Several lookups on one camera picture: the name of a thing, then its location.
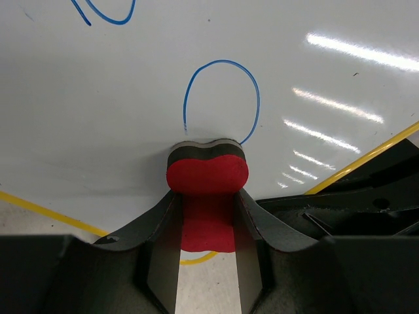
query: red foam block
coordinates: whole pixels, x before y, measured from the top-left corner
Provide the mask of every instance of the red foam block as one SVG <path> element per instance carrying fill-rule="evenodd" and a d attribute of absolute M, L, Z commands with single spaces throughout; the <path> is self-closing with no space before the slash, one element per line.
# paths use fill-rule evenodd
<path fill-rule="evenodd" d="M 167 182 L 183 194 L 184 251 L 234 252 L 233 195 L 248 176 L 246 161 L 232 154 L 182 159 L 169 166 Z"/>

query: blue marker drawing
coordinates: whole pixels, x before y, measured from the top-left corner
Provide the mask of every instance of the blue marker drawing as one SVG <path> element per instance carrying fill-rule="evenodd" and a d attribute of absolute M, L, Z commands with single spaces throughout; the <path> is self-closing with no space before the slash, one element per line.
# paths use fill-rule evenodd
<path fill-rule="evenodd" d="M 215 60 L 212 62 L 209 62 L 208 64 L 205 64 L 204 66 L 200 67 L 199 69 L 197 69 L 194 73 L 194 75 L 192 76 L 191 80 L 189 81 L 188 84 L 188 88 L 186 89 L 186 94 L 185 94 L 185 100 L 183 100 L 183 128 L 185 129 L 185 134 L 188 134 L 188 126 L 187 126 L 187 119 L 186 119 L 186 112 L 187 112 L 187 103 L 188 103 L 188 97 L 189 97 L 189 92 L 191 90 L 192 84 L 194 82 L 194 79 L 196 78 L 196 76 L 198 75 L 199 72 L 201 72 L 203 69 L 216 64 L 216 63 L 227 63 L 227 64 L 231 64 L 234 65 L 236 67 L 238 67 L 239 69 L 241 69 L 242 71 L 244 71 L 248 77 L 251 79 L 253 85 L 255 86 L 255 90 L 256 90 L 256 115 L 255 115 L 255 121 L 253 123 L 253 127 L 250 130 L 250 133 L 245 137 L 245 139 L 243 141 L 240 142 L 241 145 L 243 145 L 252 135 L 253 132 L 256 129 L 257 126 L 257 121 L 259 119 L 259 110 L 261 108 L 261 97 L 259 94 L 259 87 L 257 86 L 257 82 L 255 80 L 255 78 L 253 77 L 253 75 L 249 72 L 249 70 L 247 70 L 243 65 L 231 61 L 231 60 Z"/>
<path fill-rule="evenodd" d="M 74 4 L 77 11 L 79 12 L 79 14 L 83 18 L 83 20 L 86 22 L 86 24 L 89 25 L 89 26 L 92 26 L 92 23 L 90 23 L 90 21 L 88 20 L 88 18 L 86 17 L 86 15 L 82 11 L 82 9 L 80 8 L 77 1 L 76 0 L 71 0 L 71 2 Z M 86 0 L 86 2 L 88 4 L 88 6 L 93 10 L 93 12 L 95 12 L 98 16 L 103 18 L 106 22 L 109 22 L 109 23 L 115 24 L 115 25 L 124 25 L 124 24 L 128 23 L 131 20 L 132 14 L 134 13 L 134 8 L 136 7 L 136 0 L 132 0 L 131 9 L 130 9 L 130 12 L 128 13 L 127 17 L 125 19 L 121 20 L 121 21 L 118 21 L 118 20 L 114 20 L 112 18 L 109 18 L 106 15 L 104 15 L 102 12 L 100 12 L 99 9 L 96 8 L 95 5 L 91 2 L 91 0 Z"/>

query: whiteboard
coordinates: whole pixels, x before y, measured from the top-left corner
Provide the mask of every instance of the whiteboard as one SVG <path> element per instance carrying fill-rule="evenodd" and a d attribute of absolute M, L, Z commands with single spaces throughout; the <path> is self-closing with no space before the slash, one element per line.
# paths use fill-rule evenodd
<path fill-rule="evenodd" d="M 191 77 L 230 60 L 260 91 L 246 190 L 302 194 L 417 121 L 418 12 L 379 0 L 2 1 L 0 189 L 123 226 L 168 191 L 172 145 L 250 133 L 255 85 L 215 63 L 194 79 L 185 134 Z"/>

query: yellow tape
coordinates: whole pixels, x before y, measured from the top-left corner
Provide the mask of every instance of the yellow tape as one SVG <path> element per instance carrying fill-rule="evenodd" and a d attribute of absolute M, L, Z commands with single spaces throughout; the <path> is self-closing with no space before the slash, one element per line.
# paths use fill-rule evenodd
<path fill-rule="evenodd" d="M 407 129 L 403 130 L 402 132 L 398 133 L 397 135 L 393 136 L 388 141 L 382 143 L 379 147 L 373 149 L 372 151 L 368 152 L 364 156 L 362 156 L 360 159 L 354 161 L 350 165 L 346 166 L 342 170 L 336 172 L 334 175 L 330 176 L 326 180 L 324 180 L 322 183 L 319 183 L 309 191 L 307 191 L 305 194 L 316 194 L 323 190 L 324 188 L 327 188 L 332 183 L 338 181 L 339 179 L 343 178 L 345 175 L 347 175 L 349 172 L 352 172 L 358 167 L 361 167 L 363 164 L 366 164 L 374 157 L 377 157 L 379 154 L 384 152 L 385 150 L 388 150 L 390 147 L 396 145 L 398 142 L 404 140 L 406 137 L 412 135 L 414 132 L 419 130 L 419 121 L 411 126 L 409 126 Z"/>
<path fill-rule="evenodd" d="M 0 191 L 0 200 L 6 201 L 7 203 L 19 206 L 21 208 L 24 208 L 30 211 L 34 211 L 38 214 L 50 217 L 52 219 L 64 222 L 65 224 L 69 224 L 70 226 L 90 232 L 91 234 L 96 234 L 97 236 L 100 236 L 100 237 L 104 237 L 107 234 L 109 234 L 109 232 L 106 232 L 105 230 L 101 230 L 97 227 L 93 227 L 89 224 L 85 224 L 84 222 L 81 222 L 77 219 L 73 219 L 63 214 L 59 214 L 55 211 L 51 211 L 50 209 L 31 203 L 30 201 L 17 198 L 16 196 L 7 194 L 6 192 Z M 197 258 L 196 260 L 181 260 L 180 264 L 181 265 L 195 265 L 195 264 L 203 263 L 213 258 L 217 254 L 218 254 L 217 252 L 210 252 L 207 255 L 204 255 L 203 257 Z"/>
<path fill-rule="evenodd" d="M 204 255 L 203 257 L 197 258 L 196 260 L 181 260 L 181 265 L 196 265 L 203 262 L 206 262 L 207 260 L 210 260 L 215 255 L 217 255 L 218 252 L 210 252 L 207 255 Z"/>
<path fill-rule="evenodd" d="M 396 145 L 398 142 L 404 140 L 406 137 L 412 135 L 414 132 L 419 130 L 419 121 L 411 126 L 409 126 L 407 129 L 403 130 L 402 132 L 398 133 L 397 135 L 393 136 L 388 141 L 382 143 L 379 147 L 373 149 L 372 151 L 368 152 L 366 155 L 362 156 L 360 159 L 354 161 L 347 167 L 343 168 L 342 170 L 338 171 L 331 177 L 327 178 L 323 182 L 319 183 L 309 191 L 307 191 L 305 194 L 315 194 L 323 190 L 324 188 L 327 188 L 332 183 L 336 182 L 337 180 L 343 178 L 345 175 L 347 175 L 349 172 L 357 169 L 358 167 L 362 166 L 363 164 L 367 163 L 374 157 L 377 157 L 379 154 L 384 152 L 385 150 L 389 149 L 390 147 Z M 69 224 L 71 226 L 74 226 L 76 228 L 82 229 L 84 231 L 90 232 L 92 234 L 96 234 L 100 237 L 106 236 L 109 234 L 109 232 L 106 232 L 104 230 L 101 230 L 99 228 L 93 227 L 89 224 L 85 224 L 79 220 L 70 218 L 68 216 L 59 214 L 55 211 L 51 211 L 50 209 L 47 209 L 45 207 L 36 205 L 34 203 L 31 203 L 30 201 L 25 201 L 20 198 L 17 198 L 16 196 L 7 194 L 5 192 L 0 191 L 0 200 L 7 201 L 8 203 L 17 205 L 19 207 L 22 207 L 24 209 L 28 209 L 30 211 L 35 211 L 36 213 L 48 216 L 50 218 L 56 219 L 58 221 L 64 222 L 66 224 Z M 195 265 L 199 263 L 206 262 L 207 260 L 213 258 L 215 255 L 217 255 L 217 252 L 210 252 L 207 255 L 197 258 L 196 260 L 181 260 L 181 265 Z"/>
<path fill-rule="evenodd" d="M 31 203 L 30 201 L 22 200 L 21 198 L 17 198 L 16 196 L 7 194 L 5 192 L 0 191 L 0 200 L 6 201 L 8 203 L 11 203 L 13 205 L 22 207 L 24 209 L 29 209 L 30 211 L 35 211 L 38 214 L 48 216 L 52 219 L 56 219 L 58 221 L 64 222 L 65 224 L 69 224 L 71 226 L 74 226 L 76 228 L 85 230 L 87 232 L 90 232 L 91 234 L 96 234 L 100 237 L 106 236 L 109 234 L 109 232 L 106 232 L 104 230 L 100 230 L 97 227 L 93 227 L 89 224 L 85 224 L 84 222 L 81 222 L 77 219 L 70 218 L 68 216 L 59 214 L 55 211 L 51 211 L 50 209 L 47 209 L 45 207 L 39 206 L 37 204 Z"/>

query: foam block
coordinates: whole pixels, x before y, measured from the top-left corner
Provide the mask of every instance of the foam block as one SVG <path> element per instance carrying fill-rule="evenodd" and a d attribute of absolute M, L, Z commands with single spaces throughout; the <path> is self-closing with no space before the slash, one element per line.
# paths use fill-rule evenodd
<path fill-rule="evenodd" d="M 184 251 L 234 252 L 234 194 L 248 177 L 242 147 L 233 140 L 182 142 L 172 148 L 166 178 L 183 195 Z"/>

